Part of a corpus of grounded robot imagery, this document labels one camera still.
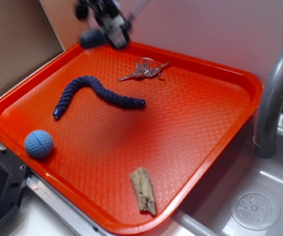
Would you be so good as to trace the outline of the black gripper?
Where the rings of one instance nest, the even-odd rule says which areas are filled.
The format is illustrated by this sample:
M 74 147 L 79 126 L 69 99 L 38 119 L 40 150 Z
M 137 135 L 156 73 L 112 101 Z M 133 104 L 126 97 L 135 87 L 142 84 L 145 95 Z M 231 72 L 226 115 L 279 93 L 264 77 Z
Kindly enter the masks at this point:
M 113 49 L 122 49 L 130 41 L 127 31 L 131 23 L 126 20 L 113 0 L 79 0 L 75 6 L 75 16 L 84 20 L 89 15 L 89 8 L 94 12 L 94 18 L 102 31 L 107 31 L 105 37 Z

